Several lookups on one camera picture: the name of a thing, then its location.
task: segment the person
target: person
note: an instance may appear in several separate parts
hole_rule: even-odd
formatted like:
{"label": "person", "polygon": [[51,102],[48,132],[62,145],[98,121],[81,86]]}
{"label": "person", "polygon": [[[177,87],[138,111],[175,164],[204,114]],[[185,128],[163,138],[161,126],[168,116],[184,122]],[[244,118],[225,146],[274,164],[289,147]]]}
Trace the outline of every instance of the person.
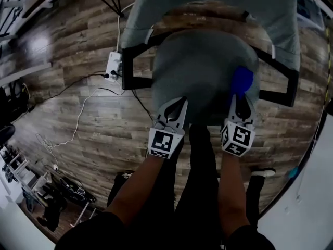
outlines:
{"label": "person", "polygon": [[191,170],[174,209],[176,163],[182,140],[170,159],[148,155],[96,217],[69,230],[55,250],[110,248],[275,249],[246,216],[239,159],[223,153],[220,183],[206,126],[189,130]]}

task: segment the forearm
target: forearm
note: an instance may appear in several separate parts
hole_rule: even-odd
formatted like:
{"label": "forearm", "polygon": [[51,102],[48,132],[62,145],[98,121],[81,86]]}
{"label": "forearm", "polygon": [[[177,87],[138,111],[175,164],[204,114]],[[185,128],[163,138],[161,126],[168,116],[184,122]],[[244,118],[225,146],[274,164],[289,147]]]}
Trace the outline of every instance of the forearm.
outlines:
{"label": "forearm", "polygon": [[128,226],[149,197],[163,161],[161,157],[148,155],[105,211],[114,213]]}
{"label": "forearm", "polygon": [[219,213],[222,229],[227,236],[239,227],[249,224],[239,158],[228,153],[223,153],[221,165]]}

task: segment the black pants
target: black pants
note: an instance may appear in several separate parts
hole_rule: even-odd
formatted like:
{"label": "black pants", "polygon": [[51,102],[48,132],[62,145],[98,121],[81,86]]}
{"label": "black pants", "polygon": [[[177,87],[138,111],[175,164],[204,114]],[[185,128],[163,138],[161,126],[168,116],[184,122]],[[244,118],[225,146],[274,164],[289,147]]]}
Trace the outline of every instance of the black pants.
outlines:
{"label": "black pants", "polygon": [[[210,134],[205,126],[192,125],[189,132],[191,143],[191,171],[181,199],[174,210],[174,183],[176,163],[184,142],[182,141],[173,156],[166,159],[157,177],[150,197],[141,212],[130,227],[132,238],[136,245],[141,242],[157,248],[172,247],[204,247],[218,249],[221,244],[221,227],[217,204],[217,171],[215,154],[210,142]],[[259,216],[259,197],[252,199],[251,194],[259,194],[257,181],[251,178],[249,189],[249,219]],[[118,190],[125,183],[125,179],[118,175],[111,190],[108,205],[112,202]]]}

